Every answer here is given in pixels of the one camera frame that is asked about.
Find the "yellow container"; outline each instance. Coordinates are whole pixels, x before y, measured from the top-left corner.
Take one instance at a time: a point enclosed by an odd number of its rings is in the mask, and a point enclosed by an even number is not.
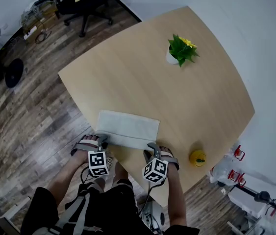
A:
[[[189,156],[190,164],[201,167],[206,163],[206,154],[203,150],[195,150]]]

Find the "white cloth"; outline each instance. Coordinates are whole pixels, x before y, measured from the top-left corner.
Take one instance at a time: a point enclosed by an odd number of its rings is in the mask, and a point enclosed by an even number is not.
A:
[[[158,127],[159,120],[102,110],[95,133],[107,134],[110,144],[152,150],[147,144],[156,141]]]

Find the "wooden table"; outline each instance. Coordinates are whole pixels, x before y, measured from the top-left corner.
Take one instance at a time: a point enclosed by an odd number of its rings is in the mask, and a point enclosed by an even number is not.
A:
[[[180,68],[165,58],[174,34],[198,46],[200,57]],[[59,72],[70,95],[95,129],[100,110],[160,120],[157,142],[178,158],[183,191],[210,170],[237,141],[254,109],[230,58],[189,8],[141,22],[87,51]],[[144,188],[142,150],[109,146]],[[191,151],[203,148],[207,162],[193,167]],[[151,196],[167,205],[168,182]]]

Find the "person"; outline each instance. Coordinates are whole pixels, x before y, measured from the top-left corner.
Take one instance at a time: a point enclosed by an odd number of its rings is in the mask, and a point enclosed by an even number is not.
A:
[[[98,137],[86,135],[83,139],[95,141]],[[97,147],[93,142],[86,144]],[[170,152],[166,147],[160,148]],[[87,151],[77,150],[47,189],[36,189],[21,226],[21,235],[153,234],[138,215],[128,172],[120,163],[115,165],[115,177],[110,190],[103,192],[105,181],[102,178],[81,184],[76,199],[66,204],[66,211],[59,219],[57,207],[73,175],[87,162]],[[187,227],[185,200],[179,174],[173,163],[168,164],[167,178],[170,227],[164,234],[197,235],[199,229]]]

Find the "black round disc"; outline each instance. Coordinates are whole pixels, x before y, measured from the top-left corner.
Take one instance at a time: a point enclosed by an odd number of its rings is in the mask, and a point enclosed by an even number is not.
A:
[[[6,70],[5,81],[9,88],[15,87],[21,79],[24,63],[20,58],[13,60]]]

